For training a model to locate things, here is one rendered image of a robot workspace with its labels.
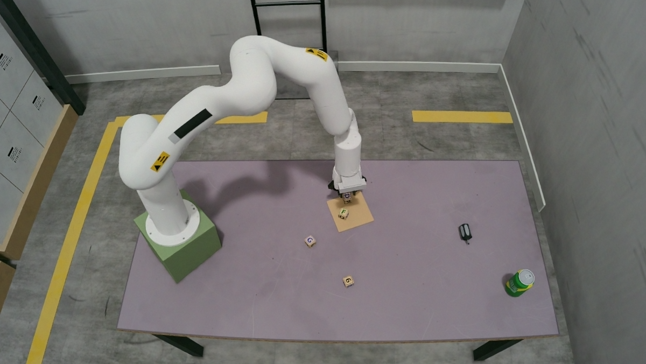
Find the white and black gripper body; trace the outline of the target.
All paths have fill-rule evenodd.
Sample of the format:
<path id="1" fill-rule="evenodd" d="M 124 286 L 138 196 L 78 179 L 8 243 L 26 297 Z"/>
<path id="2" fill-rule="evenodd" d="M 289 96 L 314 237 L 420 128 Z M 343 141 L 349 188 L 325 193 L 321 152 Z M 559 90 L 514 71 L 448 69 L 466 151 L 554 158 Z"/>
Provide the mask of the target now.
<path id="1" fill-rule="evenodd" d="M 359 173 L 360 179 L 362 179 L 361 167 L 360 167 L 360 169 L 359 169 L 358 173 Z M 334 165 L 334 168 L 333 168 L 332 180 L 334 180 L 334 187 L 335 187 L 335 189 L 337 189 L 337 190 L 338 190 L 338 189 L 339 189 L 339 188 L 338 188 L 338 183 L 342 183 L 342 179 L 341 179 L 341 177 L 340 177 L 340 174 L 339 174 L 339 173 L 337 173 L 337 171 L 336 171 L 336 169 L 335 169 L 335 165 Z"/>

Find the tan square mat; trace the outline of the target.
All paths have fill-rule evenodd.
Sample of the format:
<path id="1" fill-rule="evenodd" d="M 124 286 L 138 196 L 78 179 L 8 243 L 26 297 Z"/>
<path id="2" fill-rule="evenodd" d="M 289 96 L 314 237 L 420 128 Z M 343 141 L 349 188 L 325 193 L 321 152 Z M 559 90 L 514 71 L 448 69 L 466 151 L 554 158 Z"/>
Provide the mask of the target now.
<path id="1" fill-rule="evenodd" d="M 350 194 L 352 202 L 347 204 L 343 203 L 341 197 L 326 201 L 339 233 L 374 221 L 361 191 L 356 191 L 355 195 Z M 342 207 L 349 210 L 346 220 L 339 217 Z"/>

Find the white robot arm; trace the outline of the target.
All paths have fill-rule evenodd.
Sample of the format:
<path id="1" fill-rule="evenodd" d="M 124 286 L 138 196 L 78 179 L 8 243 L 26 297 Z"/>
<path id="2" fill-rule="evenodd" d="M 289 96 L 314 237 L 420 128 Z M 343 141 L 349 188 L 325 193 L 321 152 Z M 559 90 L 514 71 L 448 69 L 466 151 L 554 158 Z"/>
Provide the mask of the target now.
<path id="1" fill-rule="evenodd" d="M 327 53 L 265 36 L 246 36 L 233 44 L 229 59 L 232 78 L 227 84 L 195 88 L 160 123 L 151 115 L 135 115 L 122 128 L 120 177 L 138 191 L 149 214 L 146 231 L 158 245 L 183 244 L 200 224 L 198 209 L 182 198 L 173 176 L 172 167 L 180 155 L 215 122 L 266 110 L 277 95 L 275 74 L 306 87 L 323 128 L 335 135 L 335 169 L 342 179 L 339 192 L 366 188 L 358 173 L 361 135 Z"/>

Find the green drink can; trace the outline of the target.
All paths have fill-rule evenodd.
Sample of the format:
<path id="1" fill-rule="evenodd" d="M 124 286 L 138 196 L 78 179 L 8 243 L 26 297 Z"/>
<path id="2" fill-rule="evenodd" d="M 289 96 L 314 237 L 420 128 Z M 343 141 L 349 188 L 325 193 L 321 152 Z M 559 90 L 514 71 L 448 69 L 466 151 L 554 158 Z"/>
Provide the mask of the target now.
<path id="1" fill-rule="evenodd" d="M 530 270 L 519 270 L 505 285 L 508 295 L 519 297 L 534 284 L 534 275 Z"/>

